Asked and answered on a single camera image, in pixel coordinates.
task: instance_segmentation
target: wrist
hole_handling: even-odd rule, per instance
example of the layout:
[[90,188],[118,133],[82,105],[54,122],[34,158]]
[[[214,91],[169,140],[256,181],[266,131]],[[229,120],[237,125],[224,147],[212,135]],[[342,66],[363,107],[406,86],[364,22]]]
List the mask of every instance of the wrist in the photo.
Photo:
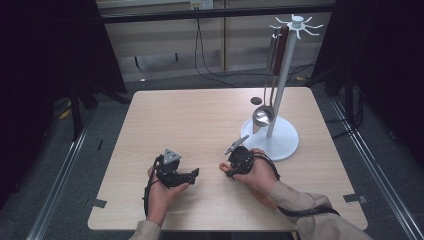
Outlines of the wrist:
[[266,196],[270,196],[272,189],[274,188],[275,183],[277,183],[277,179],[270,179],[267,184],[265,185],[264,189],[264,193]]
[[149,214],[146,217],[146,220],[156,223],[159,227],[162,227],[163,222],[166,217],[166,209],[149,209]]

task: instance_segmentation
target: forearm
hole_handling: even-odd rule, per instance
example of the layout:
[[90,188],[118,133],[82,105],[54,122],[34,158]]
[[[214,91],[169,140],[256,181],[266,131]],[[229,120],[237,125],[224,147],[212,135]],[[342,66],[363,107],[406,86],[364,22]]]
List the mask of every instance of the forearm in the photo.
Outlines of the forearm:
[[130,240],[158,240],[161,228],[150,221],[144,220],[137,224],[137,229]]
[[[301,193],[282,182],[276,182],[270,197],[278,206],[290,211],[302,211],[315,207],[329,207],[329,199],[320,194]],[[332,213],[318,214],[302,218],[289,218],[298,225],[302,240],[312,239],[371,239],[356,226]]]

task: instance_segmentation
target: wrist strap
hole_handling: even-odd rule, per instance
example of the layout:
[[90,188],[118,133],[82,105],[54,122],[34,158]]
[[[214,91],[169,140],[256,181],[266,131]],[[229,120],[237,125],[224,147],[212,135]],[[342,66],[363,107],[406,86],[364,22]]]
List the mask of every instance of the wrist strap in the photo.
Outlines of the wrist strap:
[[340,214],[336,210],[328,207],[316,207],[303,211],[290,211],[278,206],[278,210],[287,217],[306,217],[322,213],[333,213],[340,216]]

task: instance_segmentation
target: hand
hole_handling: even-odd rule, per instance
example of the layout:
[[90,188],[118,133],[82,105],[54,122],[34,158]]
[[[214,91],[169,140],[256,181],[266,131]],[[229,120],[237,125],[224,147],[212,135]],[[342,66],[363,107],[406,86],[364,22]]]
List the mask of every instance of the hand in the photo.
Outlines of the hand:
[[[257,155],[265,155],[265,152],[258,148],[253,148],[250,150],[250,152]],[[260,158],[256,158],[254,160],[253,168],[248,174],[236,174],[233,177],[234,179],[244,183],[257,198],[259,195],[268,198],[272,188],[274,187],[274,184],[277,182],[277,178],[275,177],[271,166],[265,162],[265,160]],[[265,199],[258,200],[261,201],[261,203],[264,205],[267,205],[264,203]]]
[[[149,168],[147,171],[148,176],[150,176],[151,173],[152,168]],[[186,190],[190,184],[183,183],[174,188],[167,188],[159,181],[156,174],[153,174],[152,183],[154,184],[150,188],[149,207],[146,220],[162,226],[166,213],[168,212],[168,208],[171,206],[175,197]]]

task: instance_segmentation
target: electrical cable on floor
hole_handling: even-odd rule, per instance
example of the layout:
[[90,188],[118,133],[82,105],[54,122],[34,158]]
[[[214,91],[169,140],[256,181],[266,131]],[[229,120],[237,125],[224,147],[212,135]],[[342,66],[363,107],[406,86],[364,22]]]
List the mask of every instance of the electrical cable on floor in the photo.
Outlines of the electrical cable on floor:
[[[336,139],[336,138],[344,136],[346,134],[351,134],[352,132],[356,131],[361,126],[363,118],[364,118],[363,98],[364,98],[363,94],[360,93],[359,99],[358,99],[358,102],[357,102],[358,112],[353,116],[353,122],[351,123],[352,126],[354,127],[354,129],[336,134],[336,135],[331,137],[332,139]],[[339,121],[348,121],[348,119],[328,120],[328,121],[325,121],[325,122],[329,123],[329,122],[339,122]]]
[[[205,78],[205,79],[207,79],[207,80],[210,80],[210,81],[218,81],[218,82],[224,83],[224,84],[226,84],[226,85],[230,85],[231,87],[235,87],[235,86],[233,86],[233,85],[231,85],[231,84],[229,84],[229,83],[226,83],[226,82],[222,82],[222,81],[219,81],[219,80],[216,80],[216,79],[212,79],[212,78],[207,78],[206,76],[204,76],[204,75],[202,75],[202,74],[200,73],[199,69],[197,68],[197,42],[198,42],[198,39],[199,39],[199,38],[200,38],[200,46],[201,46],[201,52],[202,52],[203,65],[205,66],[205,68],[206,68],[206,70],[209,72],[209,74],[211,74],[212,76],[216,76],[216,77],[229,77],[229,76],[269,76],[269,74],[261,74],[261,73],[231,73],[231,74],[224,74],[224,75],[220,75],[220,74],[212,73],[212,72],[209,70],[209,68],[208,68],[208,66],[207,66],[207,64],[206,64],[206,61],[205,61],[205,54],[204,54],[204,47],[203,47],[203,38],[202,38],[202,31],[201,31],[201,29],[200,29],[200,22],[199,22],[199,19],[197,19],[197,35],[196,35],[196,49],[195,49],[195,52],[194,52],[194,67],[195,67],[195,69],[196,69],[197,73],[198,73],[200,76],[202,76],[203,78]],[[311,62],[311,63],[309,63],[309,64],[301,65],[301,66],[299,66],[299,67],[295,68],[295,69],[294,69],[291,73],[289,73],[289,74],[288,74],[289,78],[288,78],[287,82],[288,82],[288,81],[290,81],[291,77],[292,77],[294,74],[299,73],[299,72],[302,72],[302,71],[304,71],[305,69],[307,69],[308,67],[315,66],[315,62],[316,62],[316,61],[313,61],[313,62]]]
[[196,69],[197,73],[206,80],[214,81],[214,82],[220,82],[220,83],[223,83],[227,86],[236,88],[236,86],[234,86],[232,84],[229,84],[229,83],[226,83],[224,81],[217,80],[217,79],[208,78],[208,77],[206,77],[206,76],[204,76],[203,74],[200,73],[199,69],[197,68],[197,42],[198,42],[199,36],[200,36],[200,43],[201,43],[201,48],[202,48],[203,63],[205,64],[204,53],[203,53],[202,32],[200,31],[199,19],[197,19],[196,47],[194,49],[194,68]]
[[[67,98],[63,103],[67,103],[67,105],[65,106],[65,108],[63,110],[60,111],[60,113],[54,115],[52,117],[52,120],[54,120],[56,118],[64,119],[69,115],[71,108],[72,108],[70,98]],[[63,103],[61,103],[59,106],[55,107],[54,109],[57,110],[60,106],[63,105]]]
[[65,98],[61,103],[57,104],[56,106],[53,107],[53,109],[58,109],[60,107],[62,107],[65,103],[67,103],[69,100],[69,98]]

